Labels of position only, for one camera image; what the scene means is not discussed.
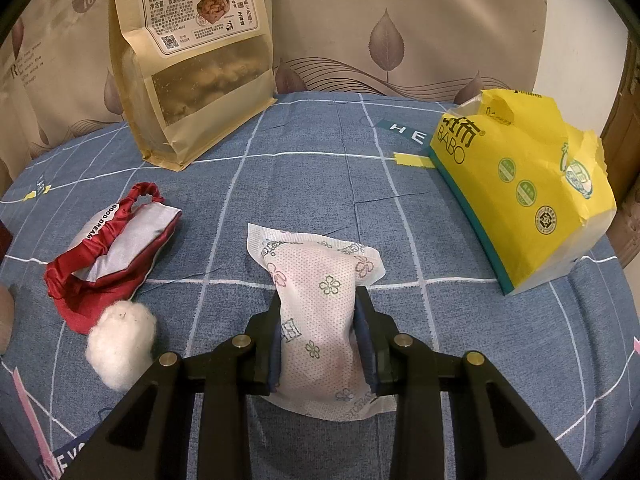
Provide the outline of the floral white sachet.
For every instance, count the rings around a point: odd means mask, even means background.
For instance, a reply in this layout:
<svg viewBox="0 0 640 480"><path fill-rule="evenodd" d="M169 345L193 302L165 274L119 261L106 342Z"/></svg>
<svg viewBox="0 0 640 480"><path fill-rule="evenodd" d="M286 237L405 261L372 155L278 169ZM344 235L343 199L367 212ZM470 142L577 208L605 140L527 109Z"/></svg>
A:
<svg viewBox="0 0 640 480"><path fill-rule="evenodd" d="M356 288L384 278L373 247L310 233L250 224L247 251L264 268L281 301L281 365L267 400L284 410L356 422L396 410L367 384L356 341Z"/></svg>

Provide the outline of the kraft paper snack bag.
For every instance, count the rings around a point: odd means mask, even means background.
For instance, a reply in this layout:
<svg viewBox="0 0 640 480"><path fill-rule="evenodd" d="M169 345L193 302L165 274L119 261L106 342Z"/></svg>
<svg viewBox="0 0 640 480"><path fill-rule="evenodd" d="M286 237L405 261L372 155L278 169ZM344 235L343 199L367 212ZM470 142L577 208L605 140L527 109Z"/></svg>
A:
<svg viewBox="0 0 640 480"><path fill-rule="evenodd" d="M180 171L274 102L269 0L110 0L120 102L142 158Z"/></svg>

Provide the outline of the gold red tin box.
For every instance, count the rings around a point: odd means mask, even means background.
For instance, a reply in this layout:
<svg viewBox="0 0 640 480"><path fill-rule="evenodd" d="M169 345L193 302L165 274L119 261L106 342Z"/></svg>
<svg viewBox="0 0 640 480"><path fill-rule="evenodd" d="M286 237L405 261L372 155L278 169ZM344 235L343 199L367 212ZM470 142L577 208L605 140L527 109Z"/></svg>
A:
<svg viewBox="0 0 640 480"><path fill-rule="evenodd" d="M0 261L3 260L4 256L8 252L11 246L12 240L13 240L12 233L4 225L4 223L0 221Z"/></svg>

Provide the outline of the yellow tissue pack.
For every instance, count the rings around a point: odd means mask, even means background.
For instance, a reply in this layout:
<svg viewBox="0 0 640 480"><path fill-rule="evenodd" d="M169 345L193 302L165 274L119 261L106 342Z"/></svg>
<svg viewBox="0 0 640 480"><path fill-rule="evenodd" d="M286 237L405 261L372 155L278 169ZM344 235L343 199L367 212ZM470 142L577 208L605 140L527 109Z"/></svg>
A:
<svg viewBox="0 0 640 480"><path fill-rule="evenodd" d="M427 154L507 295L562 278L616 214L600 138L548 96L484 90L442 115Z"/></svg>

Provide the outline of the blue checked tablecloth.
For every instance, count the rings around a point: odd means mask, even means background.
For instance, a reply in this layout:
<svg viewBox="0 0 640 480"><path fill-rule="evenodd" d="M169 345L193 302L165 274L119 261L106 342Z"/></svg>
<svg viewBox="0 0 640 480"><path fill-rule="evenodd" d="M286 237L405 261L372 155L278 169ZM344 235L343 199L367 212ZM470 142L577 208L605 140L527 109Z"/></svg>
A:
<svg viewBox="0 0 640 480"><path fill-rule="evenodd" d="M458 356L483 352L558 440L582 478L603 477L639 423L639 321L626 276L599 240L565 278L506 296L450 189L401 166L412 144L381 128L435 129L442 104L347 93L284 96L186 170L144 162L129 128L110 125L31 162L1 200L12 244L1 281L15 301L1 360L1 425L44 475L12 377L20 374L48 445L69 465L119 401L56 312L44 267L136 183L182 210L138 299L156 316L157 352L192 356L239 333L272 296L246 250L261 224L376 248L374 306L398 328Z"/></svg>

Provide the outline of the beige leaf print curtain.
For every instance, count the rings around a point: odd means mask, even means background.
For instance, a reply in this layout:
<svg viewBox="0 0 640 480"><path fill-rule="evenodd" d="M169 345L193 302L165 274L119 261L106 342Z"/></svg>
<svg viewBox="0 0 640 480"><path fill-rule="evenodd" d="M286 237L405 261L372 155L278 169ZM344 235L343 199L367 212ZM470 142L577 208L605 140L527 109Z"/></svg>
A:
<svg viewBox="0 0 640 480"><path fill-rule="evenodd" d="M533 88L547 0L266 0L277 89L461 103ZM1 46L1 183L120 122L108 0L30 0Z"/></svg>

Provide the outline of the brown wooden door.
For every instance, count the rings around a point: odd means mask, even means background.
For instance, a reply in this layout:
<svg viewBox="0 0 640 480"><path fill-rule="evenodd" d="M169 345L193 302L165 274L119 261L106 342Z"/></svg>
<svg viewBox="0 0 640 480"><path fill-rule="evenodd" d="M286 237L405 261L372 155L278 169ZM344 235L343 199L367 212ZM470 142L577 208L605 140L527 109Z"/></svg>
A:
<svg viewBox="0 0 640 480"><path fill-rule="evenodd" d="M620 86L601 136L617 205L608 239L623 268L639 255L639 119L639 45L629 37Z"/></svg>

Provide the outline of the pink ceramic mug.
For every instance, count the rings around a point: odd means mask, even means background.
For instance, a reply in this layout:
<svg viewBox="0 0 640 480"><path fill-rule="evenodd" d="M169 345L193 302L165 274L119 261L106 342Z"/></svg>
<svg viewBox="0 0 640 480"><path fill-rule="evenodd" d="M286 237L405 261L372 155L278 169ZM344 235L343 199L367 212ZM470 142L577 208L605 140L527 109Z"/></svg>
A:
<svg viewBox="0 0 640 480"><path fill-rule="evenodd" d="M6 286L0 286L0 354L5 354L13 332L14 299Z"/></svg>

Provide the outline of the red sleep mask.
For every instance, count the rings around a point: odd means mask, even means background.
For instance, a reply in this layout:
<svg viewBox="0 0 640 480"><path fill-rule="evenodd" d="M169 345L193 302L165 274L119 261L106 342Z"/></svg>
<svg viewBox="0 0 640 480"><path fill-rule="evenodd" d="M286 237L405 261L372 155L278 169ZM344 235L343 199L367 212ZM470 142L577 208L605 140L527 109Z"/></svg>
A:
<svg viewBox="0 0 640 480"><path fill-rule="evenodd" d="M46 265L48 295L73 332L87 335L107 307L134 296L181 215L165 204L155 183L137 183L95 214L66 252Z"/></svg>

